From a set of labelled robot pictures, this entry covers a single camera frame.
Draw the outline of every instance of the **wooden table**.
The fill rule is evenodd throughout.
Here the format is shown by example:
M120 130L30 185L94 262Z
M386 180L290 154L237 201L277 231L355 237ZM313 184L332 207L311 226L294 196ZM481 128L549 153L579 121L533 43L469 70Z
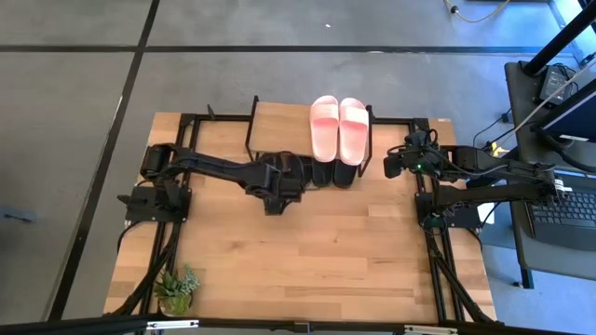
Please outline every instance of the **wooden table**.
M180 114L158 113L149 143L174 142ZM197 151L238 162L248 122L201 122ZM440 143L455 144L453 126L431 119ZM266 217L263 203L234 183L193 175L191 212L177 267L189 264L201 286L197 317L366 322L436 322L423 231L416 224L414 175L388 180L383 158L403 143L405 126L374 125L373 155L350 189L307 192L282 216ZM124 238L104 311L120 306L144 276L156 224ZM474 301L495 318L478 241L451 229L457 274ZM447 282L445 307L454 317Z

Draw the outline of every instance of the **desk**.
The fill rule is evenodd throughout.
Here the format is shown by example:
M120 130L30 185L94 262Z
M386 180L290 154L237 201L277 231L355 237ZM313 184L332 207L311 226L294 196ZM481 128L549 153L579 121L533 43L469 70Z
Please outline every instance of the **desk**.
M174 141L179 118L156 114L149 143ZM449 120L433 119L430 126L443 144L454 144ZM247 127L248 122L202 121L197 151L246 162ZM383 172L386 150L402 143L408 129L374 125L372 132L370 166L350 189L307 192L278 217L266 217L262 202L234 183L193 175L176 266L189 264L201 282L195 316L437 322L424 233L416 224L415 177L388 180ZM105 312L119 307L144 276L155 231L147 222L125 236ZM452 229L451 238L459 279L495 318L478 242L465 230ZM444 278L442 289L453 318Z
M538 90L539 79L522 73L518 63L505 65L509 99L515 126L535 108L532 97ZM539 119L547 111L542 110L534 116ZM523 127L517 134L518 147L513 151L519 159L528 163L557 164L558 167L572 168L548 148L542 146L530 128ZM570 155L581 157L583 162L596 165L596 145L576 143L568 151ZM596 252L573 250L538 242L531 237L530 222L522 202L511 204L511 216L515 233L518 261L523 269L535 269L559 275L570 275L596 280ZM530 287L531 282L524 283Z

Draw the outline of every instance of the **black robotic arm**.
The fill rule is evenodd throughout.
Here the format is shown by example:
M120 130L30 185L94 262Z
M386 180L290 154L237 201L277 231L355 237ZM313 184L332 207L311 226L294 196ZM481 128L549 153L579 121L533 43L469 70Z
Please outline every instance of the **black robotic arm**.
M528 164L517 160L492 157L470 146L439 146L435 130L417 131L405 138L405 144L390 149L384 160L385 175L394 178L404 170L429 176L433 193L417 194L416 206L424 228L446 225L476 228L472 222L452 220L455 211L487 202L528 201L558 202L564 194L558 191L553 166ZM458 189L439 181L491 177L509 181L507 185Z
M237 163L173 144L156 144L147 148L141 168L153 187L135 187L130 196L118 197L127 204L127 220L185 220L192 192L188 185L179 185L176 177L186 171L237 183L246 194L263 200L266 215L281 215L305 192L303 162L292 153L263 154L257 161Z

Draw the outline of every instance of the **small succulent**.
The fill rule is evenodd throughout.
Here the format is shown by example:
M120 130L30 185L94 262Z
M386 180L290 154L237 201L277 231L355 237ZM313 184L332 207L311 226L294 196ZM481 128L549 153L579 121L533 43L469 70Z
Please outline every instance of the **small succulent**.
M184 269L186 275L182 279L175 270L173 274L164 271L161 274L161 282L155 283L155 295L166 314L185 315L190 307L192 293L199 286L190 266L185 265Z

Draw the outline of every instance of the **gray floor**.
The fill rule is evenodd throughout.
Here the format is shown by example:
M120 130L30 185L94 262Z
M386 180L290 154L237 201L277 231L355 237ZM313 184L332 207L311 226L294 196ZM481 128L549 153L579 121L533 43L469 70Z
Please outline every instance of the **gray floor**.
M0 2L0 44L136 44L148 0ZM478 17L495 3L458 1ZM486 22L451 17L440 0L167 0L151 45L404 45L537 47L559 31L544 4L512 4ZM0 323L39 320L111 123L131 54L0 53L0 203L34 210L32 225L0 225ZM309 103L355 96L378 115L448 117L460 143L508 108L503 66L528 55L145 54L104 184L66 317L99 315L127 193L154 112L245 114L251 97ZM575 64L569 56L558 61ZM499 125L481 138L508 129ZM517 261L485 249L499 319L510 325L596 332L596 282L537 275L508 286ZM574 297L574 308L559 286ZM523 313L511 311L511 307Z

